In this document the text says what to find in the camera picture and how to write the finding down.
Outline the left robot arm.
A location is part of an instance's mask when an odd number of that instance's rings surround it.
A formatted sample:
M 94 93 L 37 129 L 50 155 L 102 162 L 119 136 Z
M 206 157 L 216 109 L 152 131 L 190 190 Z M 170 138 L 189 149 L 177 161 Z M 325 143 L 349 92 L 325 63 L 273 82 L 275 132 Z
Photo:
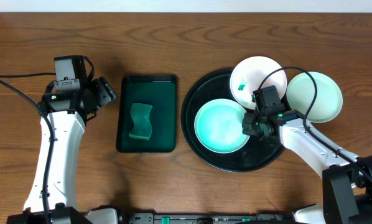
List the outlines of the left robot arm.
M 42 139 L 33 187 L 24 210 L 8 223 L 90 223 L 77 210 L 75 179 L 81 139 L 89 114 L 114 101 L 106 78 L 54 81 L 38 104 Z

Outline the mint plate front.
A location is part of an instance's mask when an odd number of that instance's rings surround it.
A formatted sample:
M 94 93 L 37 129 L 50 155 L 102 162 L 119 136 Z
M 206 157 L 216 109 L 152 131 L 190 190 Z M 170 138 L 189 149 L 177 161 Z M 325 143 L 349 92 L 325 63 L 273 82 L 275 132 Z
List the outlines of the mint plate front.
M 205 103 L 195 116 L 197 139 L 205 148 L 219 154 L 241 149 L 249 140 L 242 128 L 245 112 L 240 104 L 229 99 L 219 98 Z

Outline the green sponge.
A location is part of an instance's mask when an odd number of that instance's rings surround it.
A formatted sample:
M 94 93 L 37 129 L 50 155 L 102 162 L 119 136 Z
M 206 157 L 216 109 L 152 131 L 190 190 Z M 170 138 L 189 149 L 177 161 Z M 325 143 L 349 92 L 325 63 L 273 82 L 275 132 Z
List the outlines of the green sponge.
M 129 137 L 139 140 L 150 140 L 152 135 L 152 124 L 150 121 L 153 106 L 144 103 L 134 103 L 130 114 L 133 121 L 133 128 L 129 132 Z

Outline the mint plate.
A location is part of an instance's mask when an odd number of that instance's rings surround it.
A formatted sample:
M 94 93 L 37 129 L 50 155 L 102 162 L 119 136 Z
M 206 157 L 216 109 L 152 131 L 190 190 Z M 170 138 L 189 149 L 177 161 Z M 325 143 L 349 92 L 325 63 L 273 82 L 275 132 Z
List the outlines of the mint plate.
M 205 103 L 195 116 L 197 139 L 205 148 L 219 154 L 241 149 L 249 140 L 242 128 L 245 112 L 240 104 L 229 99 L 219 98 Z
M 309 73 L 315 80 L 317 96 L 307 119 L 312 123 L 331 121 L 337 117 L 343 106 L 341 89 L 330 77 L 319 72 Z M 306 114 L 314 93 L 314 84 L 310 77 L 306 73 L 300 73 L 288 84 L 286 98 L 292 110 Z

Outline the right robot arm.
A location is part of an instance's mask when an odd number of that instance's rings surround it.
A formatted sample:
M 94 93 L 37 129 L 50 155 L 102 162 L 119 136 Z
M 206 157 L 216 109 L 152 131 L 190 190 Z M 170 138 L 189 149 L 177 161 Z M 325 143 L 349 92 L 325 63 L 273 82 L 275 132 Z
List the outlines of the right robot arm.
M 290 149 L 321 178 L 323 204 L 292 212 L 294 223 L 372 223 L 372 156 L 345 150 L 282 105 L 245 113 L 242 127 L 247 135 Z

